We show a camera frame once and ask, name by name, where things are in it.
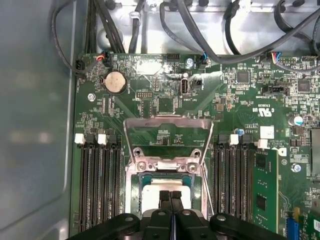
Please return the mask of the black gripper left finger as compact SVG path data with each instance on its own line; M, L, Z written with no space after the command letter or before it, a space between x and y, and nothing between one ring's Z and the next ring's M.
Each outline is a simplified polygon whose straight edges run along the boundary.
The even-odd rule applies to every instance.
M72 240L119 240L129 237L137 240L170 240L172 238L173 211L171 194L159 192L159 209L144 212L140 219L132 213L117 215L104 223L71 237Z

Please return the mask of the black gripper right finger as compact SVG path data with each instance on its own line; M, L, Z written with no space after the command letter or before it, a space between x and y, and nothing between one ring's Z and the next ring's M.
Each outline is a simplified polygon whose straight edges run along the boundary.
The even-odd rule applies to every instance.
M284 240L285 237L226 213L206 219L197 209L184 208L180 191L170 193L174 240Z

